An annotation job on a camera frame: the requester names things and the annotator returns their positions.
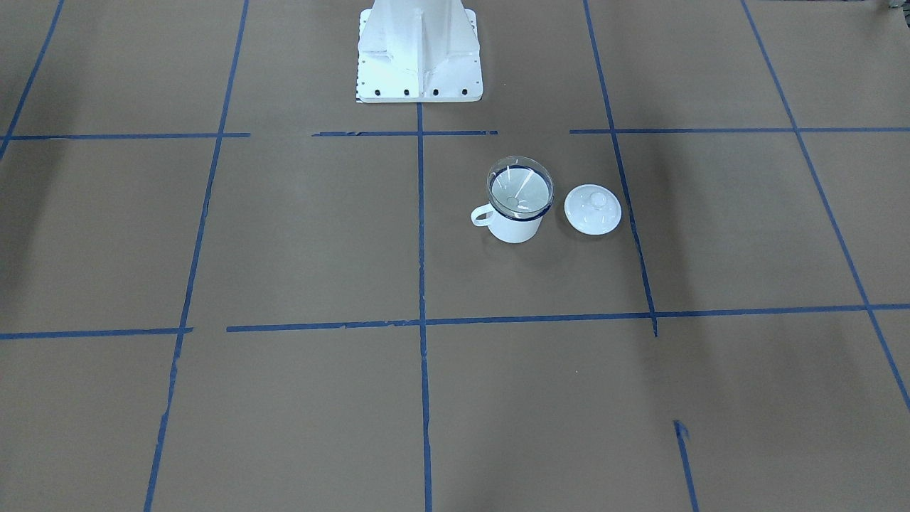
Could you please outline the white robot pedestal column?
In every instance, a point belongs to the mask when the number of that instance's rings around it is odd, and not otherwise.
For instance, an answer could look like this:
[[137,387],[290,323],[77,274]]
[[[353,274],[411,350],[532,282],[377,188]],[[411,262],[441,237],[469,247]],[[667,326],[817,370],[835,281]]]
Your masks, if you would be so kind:
[[375,1],[358,17],[355,100],[478,102],[478,20],[461,1]]

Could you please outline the white enamel cup blue rim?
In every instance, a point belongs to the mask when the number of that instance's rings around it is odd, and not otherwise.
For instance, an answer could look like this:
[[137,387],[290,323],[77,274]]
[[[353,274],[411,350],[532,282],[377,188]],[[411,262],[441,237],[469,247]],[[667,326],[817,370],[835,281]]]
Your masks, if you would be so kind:
[[532,218],[511,218],[501,214],[491,204],[485,204],[474,208],[469,217],[475,226],[486,228],[501,242],[519,244],[536,236],[542,219],[549,213],[549,209],[549,207],[544,208]]

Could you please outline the white enamel cup lid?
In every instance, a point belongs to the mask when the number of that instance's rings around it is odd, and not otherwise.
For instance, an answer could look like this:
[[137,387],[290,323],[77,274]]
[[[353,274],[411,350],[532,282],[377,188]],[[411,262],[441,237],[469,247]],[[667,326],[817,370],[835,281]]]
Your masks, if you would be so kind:
[[573,229],[585,235],[605,235],[623,220],[623,207],[610,189],[596,184],[573,188],[564,201],[563,210]]

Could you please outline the clear glass funnel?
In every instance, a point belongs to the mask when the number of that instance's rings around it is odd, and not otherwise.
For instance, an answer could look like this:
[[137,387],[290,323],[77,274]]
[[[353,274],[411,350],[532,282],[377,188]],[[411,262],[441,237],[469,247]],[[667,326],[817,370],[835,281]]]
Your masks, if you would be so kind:
[[497,160],[486,179],[488,202],[506,218],[526,223],[552,207],[555,184],[548,169],[525,156]]

